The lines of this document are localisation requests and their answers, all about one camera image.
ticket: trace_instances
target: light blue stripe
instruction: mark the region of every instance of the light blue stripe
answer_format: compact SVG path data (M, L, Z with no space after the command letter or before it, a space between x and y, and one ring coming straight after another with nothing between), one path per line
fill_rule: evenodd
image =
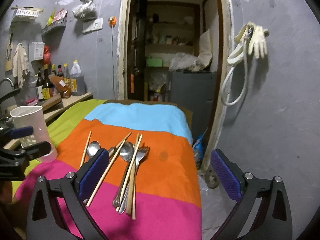
M107 103L97 106L85 119L133 130L169 132L192 143L186 116L176 106Z

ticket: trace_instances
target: dark wooden door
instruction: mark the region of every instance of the dark wooden door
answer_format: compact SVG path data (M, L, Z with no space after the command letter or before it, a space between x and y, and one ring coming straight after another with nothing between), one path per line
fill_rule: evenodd
M135 0L134 12L136 21L133 24L134 40L128 40L128 99L144 99L144 69L146 67L146 23L148 0Z

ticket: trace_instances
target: red plastic bag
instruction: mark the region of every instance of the red plastic bag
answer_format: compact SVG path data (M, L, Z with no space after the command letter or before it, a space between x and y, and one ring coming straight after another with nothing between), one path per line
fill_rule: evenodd
M45 45L43 50L43 63L50 65L51 64L51 55L49 51L49 46Z

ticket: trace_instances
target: brown package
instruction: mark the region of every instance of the brown package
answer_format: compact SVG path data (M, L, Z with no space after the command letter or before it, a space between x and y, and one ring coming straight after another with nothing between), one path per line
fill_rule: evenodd
M69 88L60 77L50 75L49 79L54 84L62 98L69 98L71 96L71 88Z

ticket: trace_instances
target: pink stripe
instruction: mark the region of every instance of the pink stripe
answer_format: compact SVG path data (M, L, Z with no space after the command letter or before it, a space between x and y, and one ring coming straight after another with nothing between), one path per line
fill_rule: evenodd
M28 174L15 196L29 203L37 177L62 178L69 171L76 171L61 161L41 163ZM175 199L144 193L136 194L137 219L125 213L118 214L112 206L117 187L103 183L90 208L93 219L110 240L114 239L201 239L201 209ZM63 199L59 200L63 216L76 236L81 236Z

